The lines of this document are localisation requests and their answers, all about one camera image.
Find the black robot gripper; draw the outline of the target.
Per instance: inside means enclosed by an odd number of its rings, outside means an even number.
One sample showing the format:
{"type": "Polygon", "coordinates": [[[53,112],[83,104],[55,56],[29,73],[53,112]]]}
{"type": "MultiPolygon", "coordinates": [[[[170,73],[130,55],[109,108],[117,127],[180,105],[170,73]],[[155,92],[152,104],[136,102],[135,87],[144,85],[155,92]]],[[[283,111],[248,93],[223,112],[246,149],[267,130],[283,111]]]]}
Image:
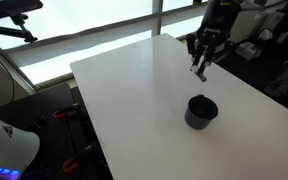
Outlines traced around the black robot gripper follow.
{"type": "Polygon", "coordinates": [[[230,37],[231,25],[225,22],[203,20],[197,30],[197,37],[194,34],[186,35],[188,53],[192,57],[192,66],[197,68],[200,57],[204,57],[198,73],[203,74],[207,66],[212,63],[213,55],[224,55],[232,49],[227,41],[230,37]]]}

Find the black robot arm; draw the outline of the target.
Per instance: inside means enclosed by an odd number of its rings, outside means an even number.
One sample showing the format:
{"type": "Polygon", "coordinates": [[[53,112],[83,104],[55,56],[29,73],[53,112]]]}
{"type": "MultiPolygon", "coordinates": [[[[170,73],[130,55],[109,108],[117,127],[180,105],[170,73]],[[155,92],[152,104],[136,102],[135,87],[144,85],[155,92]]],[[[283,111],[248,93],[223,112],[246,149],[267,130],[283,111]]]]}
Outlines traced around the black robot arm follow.
{"type": "Polygon", "coordinates": [[[201,76],[213,60],[215,50],[229,37],[241,11],[242,0],[210,0],[195,34],[187,34],[188,53],[193,58],[190,70],[201,76]]]}

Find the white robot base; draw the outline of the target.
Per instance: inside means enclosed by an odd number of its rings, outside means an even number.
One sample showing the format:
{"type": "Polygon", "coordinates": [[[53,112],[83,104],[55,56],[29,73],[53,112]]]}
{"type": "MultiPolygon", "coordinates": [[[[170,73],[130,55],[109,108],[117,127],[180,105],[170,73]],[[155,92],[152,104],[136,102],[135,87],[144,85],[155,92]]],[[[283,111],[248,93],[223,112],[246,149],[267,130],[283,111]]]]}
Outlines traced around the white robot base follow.
{"type": "Polygon", "coordinates": [[[19,180],[40,148],[40,139],[0,120],[0,180],[19,180]]]}

